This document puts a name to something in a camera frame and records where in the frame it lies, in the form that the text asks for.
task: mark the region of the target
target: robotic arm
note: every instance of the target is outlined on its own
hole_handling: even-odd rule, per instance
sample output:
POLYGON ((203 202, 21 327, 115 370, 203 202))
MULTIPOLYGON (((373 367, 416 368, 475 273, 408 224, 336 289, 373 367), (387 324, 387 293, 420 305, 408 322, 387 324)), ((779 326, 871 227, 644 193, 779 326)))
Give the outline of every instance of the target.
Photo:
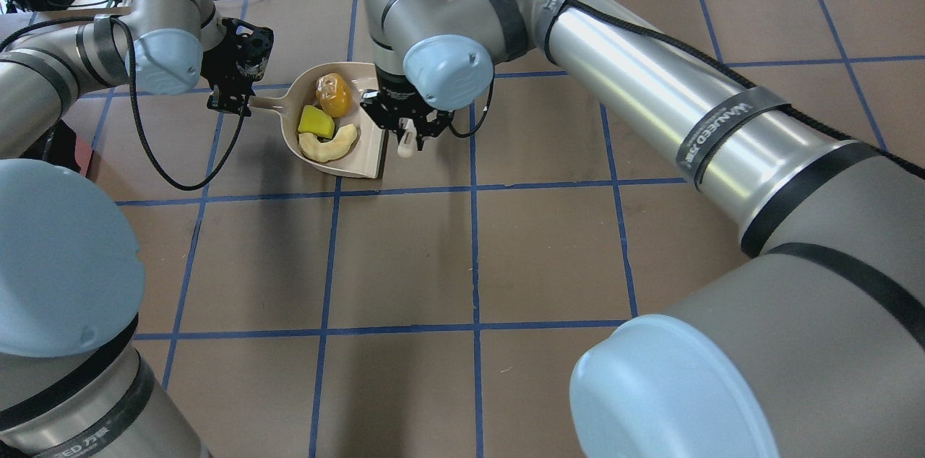
POLYGON ((920 168, 614 0, 366 0, 366 13, 380 90, 363 106, 403 143, 420 148, 492 65, 536 47, 738 225, 752 261, 575 366, 588 456, 925 454, 920 168))
POLYGON ((129 48, 139 88, 177 95, 202 75, 212 87, 208 107, 250 113, 271 30, 222 18, 212 0, 130 1, 128 16, 85 18, 92 22, 27 36, 0 53, 0 80, 17 82, 4 84, 0 95, 0 158, 22 154, 80 95, 129 82, 129 48), (115 20, 128 26, 132 44, 115 20))
MULTIPOLYGON (((809 128, 786 100, 612 0, 366 0, 366 14, 379 90, 363 108, 403 143, 420 149, 440 135, 453 110, 489 88, 496 63, 536 47, 739 225, 752 261, 663 314, 629 321, 575 366, 572 417, 588 456, 925 455, 920 178, 861 142, 809 128)), ((208 0, 132 0, 124 22, 131 46, 100 17, 0 54, 0 79, 20 82, 0 95, 0 157, 17 155, 80 93, 125 82, 129 47, 139 83, 165 93, 191 87, 199 66, 168 51, 202 48, 212 105, 246 112, 244 86, 259 77, 267 33, 251 27, 251 48, 238 48, 240 23, 208 0)), ((56 446, 49 456, 97 442, 111 456, 207 456, 151 386, 128 345, 132 330, 106 334, 89 357, 0 353, 0 378, 53 384, 18 392, 29 397, 19 403, 0 396, 0 438, 33 453, 56 446), (94 376, 106 376, 96 390, 94 376), (122 405, 129 393, 145 399, 140 408, 122 405), (47 403, 63 394, 70 400, 47 403), (129 413, 121 432, 106 425, 116 408, 129 413)))

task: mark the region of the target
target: blue tape grid line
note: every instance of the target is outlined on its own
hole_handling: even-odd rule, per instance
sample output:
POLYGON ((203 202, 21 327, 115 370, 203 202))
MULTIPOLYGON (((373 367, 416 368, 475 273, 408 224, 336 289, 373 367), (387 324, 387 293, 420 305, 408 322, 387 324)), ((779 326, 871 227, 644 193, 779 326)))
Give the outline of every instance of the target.
MULTIPOLYGON (((535 321, 511 323, 479 323, 480 331, 518 329, 587 329, 587 327, 618 327, 627 319, 594 319, 579 321, 535 321)), ((475 323, 449 325, 406 325, 390 327, 328 327, 328 337, 384 335, 394 333, 442 333, 475 331, 475 323)), ((272 339, 272 337, 320 337, 321 329, 271 329, 241 331, 196 331, 181 333, 139 333, 135 340, 221 340, 272 339)))
POLYGON ((864 96, 864 90, 861 89, 860 82, 858 82, 858 76, 855 75, 855 69, 851 66, 851 61, 848 60, 848 53, 845 50, 845 46, 842 44, 842 39, 838 35, 838 29, 835 27, 835 21, 832 19, 832 14, 829 13, 829 7, 826 6, 825 0, 818 0, 819 7, 822 8, 822 13, 825 16, 826 23, 829 24, 829 30, 832 30, 832 37, 835 38, 835 45, 838 46, 838 52, 842 54, 842 61, 845 63, 845 68, 848 70, 848 76, 851 77, 851 83, 855 86, 855 92, 858 93, 858 100, 860 100, 861 107, 864 108, 864 113, 868 118, 870 123, 870 128, 873 129, 873 134, 877 138, 877 143, 879 148, 885 150, 886 142, 883 142, 883 135, 879 131, 879 126, 877 125, 876 120, 873 118, 873 112, 870 111, 870 106, 866 101, 864 96))
POLYGON ((96 130, 93 132, 92 141, 90 141, 90 149, 93 149, 93 151, 96 151, 97 148, 99 148, 100 139, 103 138, 103 125, 106 124, 106 116, 109 116, 109 107, 112 106, 113 94, 115 92, 115 88, 110 88, 109 91, 103 95, 106 97, 106 102, 103 104, 103 111, 100 113, 100 120, 96 123, 96 130))
POLYGON ((710 42, 713 43, 713 53, 716 60, 723 62, 723 52, 720 50, 720 41, 716 39, 716 30, 713 29, 713 20, 710 19, 710 12, 707 11, 707 0, 700 1, 700 10, 703 11, 704 21, 707 23, 707 32, 710 34, 710 42))
MULTIPOLYGON (((247 4, 248 1, 244 0, 244 3, 241 5, 241 20, 244 21, 247 18, 247 4)), ((209 162, 205 166, 205 176, 208 176, 212 172, 212 168, 215 167, 215 154, 218 152, 218 143, 221 141, 222 137, 222 123, 224 122, 224 113, 219 113, 218 118, 215 119, 215 134, 212 136, 212 147, 209 151, 209 162)), ((199 232, 202 231, 202 219, 205 218, 205 207, 208 205, 209 197, 209 187, 211 184, 206 185, 202 188, 202 194, 199 196, 199 211, 196 215, 196 224, 192 228, 192 238, 189 240, 189 253, 186 257, 186 268, 183 270, 183 284, 181 285, 181 292, 179 293, 179 300, 176 304, 176 314, 174 316, 174 326, 173 333, 179 333, 181 330, 181 325, 183 322, 183 310, 186 306, 186 298, 189 292, 189 278, 192 277, 192 264, 196 259, 196 248, 199 245, 199 232)), ((166 365, 164 366, 164 378, 161 380, 161 384, 164 386, 164 389, 167 389, 171 385, 171 374, 173 372, 173 363, 174 357, 176 356, 176 339, 171 340, 171 346, 168 348, 168 359, 166 359, 166 365)))
POLYGON ((617 163, 614 159, 614 143, 611 141, 611 125, 607 119, 607 108, 601 103, 601 125, 604 128, 604 145, 607 148, 607 162, 611 168, 611 185, 614 186, 614 207, 617 213, 617 230, 620 232, 620 252, 624 260, 624 274, 627 277, 627 296, 630 303, 630 314, 638 316, 639 308, 635 300, 635 286, 633 283, 633 267, 630 264, 629 239, 627 237, 627 222, 624 221, 624 204, 620 196, 620 178, 617 176, 617 163))
MULTIPOLYGON (((353 36, 356 33, 356 7, 353 0, 350 8, 350 36, 347 39, 347 60, 353 60, 353 36)), ((324 274, 324 303, 321 309, 321 330, 318 333, 318 360, 314 369, 314 401, 311 404, 311 428, 309 431, 308 456, 315 458, 318 451, 318 423, 321 419, 321 395, 324 391, 324 356, 327 354, 327 333, 331 313, 331 294, 334 284, 334 263, 337 251, 337 224, 340 223, 340 195, 343 177, 337 177, 334 184, 334 205, 331 207, 331 232, 327 242, 327 271, 324 274)))
MULTIPOLYGON (((612 181, 558 181, 558 182, 541 182, 541 183, 516 183, 516 184, 482 184, 476 186, 477 191, 517 191, 518 189, 563 189, 579 187, 610 187, 612 181)), ((636 178, 621 179, 621 187, 636 185, 667 185, 682 184, 683 178, 636 178)), ((393 196, 404 194, 441 194, 442 192, 469 192, 472 191, 470 186, 455 187, 415 187, 407 189, 367 189, 366 191, 341 191, 343 198, 353 198, 357 196, 393 196)), ((206 202, 254 202, 257 200, 305 200, 313 198, 333 198, 334 192, 299 192, 298 194, 244 194, 235 196, 207 196, 206 202)), ((171 207, 171 205, 188 205, 198 204, 202 198, 178 198, 169 200, 123 200, 116 202, 120 207, 171 207)))
MULTIPOLYGON (((476 105, 469 105, 469 127, 476 124, 476 105)), ((482 300, 478 291, 478 172, 476 171, 476 136, 469 137, 469 184, 472 220, 472 323, 473 378, 476 387, 476 458, 485 456, 485 431, 482 415, 482 300)))

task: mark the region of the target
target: silver aluminum tube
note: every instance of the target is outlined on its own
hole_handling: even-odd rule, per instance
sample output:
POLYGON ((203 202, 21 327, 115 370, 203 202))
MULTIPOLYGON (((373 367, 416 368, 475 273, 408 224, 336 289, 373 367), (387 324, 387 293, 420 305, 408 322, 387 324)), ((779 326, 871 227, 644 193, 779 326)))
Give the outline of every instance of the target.
MULTIPOLYGON (((581 1, 652 27, 614 0, 581 1)), ((552 26, 549 50, 559 66, 671 162, 704 115, 744 90, 687 53, 574 7, 552 26)), ((744 231, 780 185, 836 146, 781 112, 763 113, 717 149, 700 191, 744 231)))
POLYGON ((26 66, 0 63, 0 158, 16 158, 61 116, 55 87, 26 66))
MULTIPOLYGON (((48 379, 47 366, 56 367, 60 372, 67 363, 75 359, 62 358, 33 376, 21 372, 23 368, 38 367, 37 359, 29 357, 3 356, 0 365, 6 365, 13 371, 14 379, 7 379, 14 386, 26 390, 43 392, 43 388, 57 388, 56 382, 44 385, 40 380, 48 379)), ((62 402, 50 402, 47 411, 41 412, 27 422, 6 429, 0 433, 0 438, 29 456, 42 454, 46 449, 55 448, 64 442, 70 441, 80 448, 86 440, 76 435, 95 425, 98 420, 110 414, 110 422, 104 428, 112 428, 118 423, 112 421, 125 412, 112 409, 117 406, 120 399, 132 385, 139 371, 139 366, 147 366, 139 353, 130 344, 126 346, 119 357, 112 364, 96 376, 89 384, 80 389, 69 399, 62 402)), ((209 458, 208 448, 199 438, 189 422, 176 409, 171 398, 164 388, 155 382, 152 386, 151 396, 141 406, 137 418, 123 428, 118 437, 111 439, 103 447, 92 448, 89 453, 86 449, 70 448, 67 452, 72 454, 55 454, 55 456, 95 456, 95 458, 209 458)))

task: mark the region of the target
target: light blue joint cap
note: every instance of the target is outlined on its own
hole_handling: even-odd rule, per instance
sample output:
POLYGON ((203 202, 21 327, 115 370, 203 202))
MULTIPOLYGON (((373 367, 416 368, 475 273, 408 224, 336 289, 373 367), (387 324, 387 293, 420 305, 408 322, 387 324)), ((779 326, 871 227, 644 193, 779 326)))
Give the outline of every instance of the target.
POLYGON ((588 458, 779 458, 754 393, 707 336, 641 316, 575 366, 572 419, 588 458))
POLYGON ((145 270, 102 189, 45 162, 0 160, 0 204, 0 353, 78 355, 129 326, 145 270))
POLYGON ((405 76, 434 109, 454 110, 472 103, 494 75, 489 52, 461 35, 421 40, 405 55, 405 76))
MULTIPOLYGON (((188 31, 149 31, 135 40, 138 87, 156 95, 180 95, 194 89, 202 65, 202 44, 188 31)), ((129 56, 125 56, 129 70, 129 56)))

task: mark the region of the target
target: toy banana slice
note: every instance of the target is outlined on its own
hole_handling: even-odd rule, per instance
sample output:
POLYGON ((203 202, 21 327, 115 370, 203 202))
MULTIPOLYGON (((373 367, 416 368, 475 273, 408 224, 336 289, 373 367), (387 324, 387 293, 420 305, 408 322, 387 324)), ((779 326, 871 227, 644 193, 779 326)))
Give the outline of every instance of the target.
POLYGON ((344 158, 347 152, 350 152, 350 146, 356 142, 356 126, 348 124, 341 126, 334 135, 334 139, 329 142, 320 142, 314 133, 301 133, 298 136, 298 147, 305 156, 315 162, 330 162, 338 158, 344 158))

